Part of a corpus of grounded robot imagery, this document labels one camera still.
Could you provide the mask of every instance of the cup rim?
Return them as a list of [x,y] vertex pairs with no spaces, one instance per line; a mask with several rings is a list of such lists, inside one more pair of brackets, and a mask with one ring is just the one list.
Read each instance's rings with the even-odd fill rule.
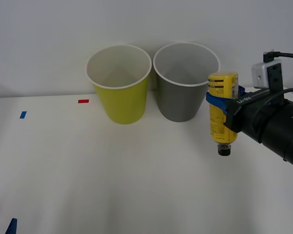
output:
[[[94,82],[94,81],[88,76],[88,72],[87,72],[87,66],[88,66],[88,64],[89,64],[89,61],[90,61],[90,60],[92,59],[92,57],[95,56],[97,53],[99,53],[99,52],[101,52],[101,51],[103,51],[103,50],[106,50],[106,49],[108,49],[108,48],[111,48],[111,47],[117,47],[117,46],[132,47],[132,48],[135,48],[135,49],[138,49],[138,50],[142,51],[142,52],[146,55],[146,57],[148,58],[148,61],[149,61],[149,68],[148,68],[148,71],[146,72],[146,74],[145,74],[140,80],[138,80],[138,81],[136,81],[136,82],[134,82],[134,83],[132,83],[132,84],[130,84],[130,85],[126,85],[126,86],[121,86],[121,87],[108,87],[108,86],[100,85],[100,84]],[[94,85],[96,85],[96,86],[98,86],[98,87],[100,87],[100,88],[104,88],[104,89],[114,89],[114,90],[117,90],[117,89],[126,89],[126,88],[132,87],[132,86],[134,86],[134,85],[136,85],[136,84],[139,84],[140,82],[142,82],[142,81],[143,81],[143,80],[144,80],[144,79],[150,74],[151,69],[152,69],[152,60],[151,60],[151,58],[150,58],[150,55],[148,55],[148,53],[147,53],[145,50],[141,49],[141,48],[138,47],[138,46],[134,46],[134,45],[112,45],[112,46],[105,47],[105,48],[103,48],[103,49],[101,49],[101,50],[98,50],[98,51],[96,51],[95,53],[93,53],[93,54],[88,58],[88,60],[87,60],[87,62],[86,62],[86,65],[85,65],[85,72],[86,72],[87,78],[88,78],[88,80],[89,80],[92,84],[94,84]]]
[[154,70],[156,71],[156,74],[158,74],[162,79],[166,80],[167,82],[169,83],[172,83],[172,84],[175,84],[175,85],[179,85],[179,86],[184,86],[184,87],[197,87],[197,86],[201,86],[201,85],[205,85],[205,84],[208,84],[208,80],[203,82],[203,83],[198,83],[198,84],[181,84],[181,83],[177,83],[177,82],[174,82],[172,80],[169,80],[167,79],[166,77],[164,77],[156,68],[155,66],[155,60],[156,60],[156,57],[157,55],[159,54],[159,52],[161,52],[163,49],[165,49],[166,47],[169,47],[169,46],[172,46],[172,45],[176,45],[176,44],[190,44],[190,45],[197,45],[197,46],[200,46],[200,47],[203,47],[204,49],[207,49],[208,51],[210,51],[214,56],[215,58],[217,59],[217,62],[218,62],[218,70],[215,71],[215,72],[219,72],[220,71],[220,60],[218,58],[218,56],[215,54],[215,52],[213,52],[211,49],[207,48],[206,46],[203,46],[203,45],[200,45],[198,43],[194,43],[194,42],[174,42],[174,43],[171,43],[171,44],[168,44],[168,45],[165,45],[163,46],[161,49],[159,49],[156,54],[154,55],[154,58],[153,58],[153,67],[154,67]]

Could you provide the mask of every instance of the white wall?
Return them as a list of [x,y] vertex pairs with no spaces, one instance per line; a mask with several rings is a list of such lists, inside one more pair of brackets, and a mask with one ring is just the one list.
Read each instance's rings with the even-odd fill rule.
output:
[[0,97],[93,93],[94,51],[130,43],[153,56],[180,40],[208,46],[250,86],[264,51],[293,53],[293,0],[0,0]]

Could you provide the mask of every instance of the black cable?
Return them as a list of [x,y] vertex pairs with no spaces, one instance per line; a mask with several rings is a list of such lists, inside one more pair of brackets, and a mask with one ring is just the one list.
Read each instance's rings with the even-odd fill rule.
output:
[[264,53],[264,57],[263,57],[263,62],[271,62],[274,60],[274,58],[277,57],[288,57],[288,58],[293,58],[293,54],[289,54],[289,53],[281,53],[279,51],[270,51],[267,53]]
[[290,53],[281,53],[281,52],[275,52],[274,57],[287,57],[287,58],[293,58],[293,54]]
[[278,96],[280,96],[280,95],[283,95],[283,94],[286,94],[286,93],[291,93],[291,92],[293,92],[293,88],[290,88],[290,89],[284,89],[284,90],[282,90],[282,91],[280,91],[280,92],[278,92],[278,93],[276,93],[276,94],[273,94],[260,108],[258,108],[257,110],[256,110],[256,112],[255,112],[255,114],[254,114],[254,116],[253,116],[253,118],[252,118],[252,120],[251,120],[251,122],[250,122],[250,126],[251,126],[251,129],[252,129],[252,131],[254,131],[255,133],[256,133],[256,131],[255,131],[255,129],[254,129],[254,121],[255,121],[255,119],[256,119],[256,116],[258,115],[258,113],[269,103],[269,102],[271,102],[274,98],[277,98]]

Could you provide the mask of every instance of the bottle cap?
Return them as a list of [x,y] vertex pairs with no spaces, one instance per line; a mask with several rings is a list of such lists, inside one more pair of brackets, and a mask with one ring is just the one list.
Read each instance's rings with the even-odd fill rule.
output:
[[231,153],[231,145],[218,144],[218,154],[221,156],[229,156]]

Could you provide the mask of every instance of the gray paper cup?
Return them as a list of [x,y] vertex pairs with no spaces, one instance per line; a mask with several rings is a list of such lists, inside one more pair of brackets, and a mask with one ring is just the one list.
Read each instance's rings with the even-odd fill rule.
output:
[[192,119],[209,85],[209,74],[220,70],[217,55],[196,43],[174,43],[161,48],[153,59],[156,101],[162,115],[174,122]]

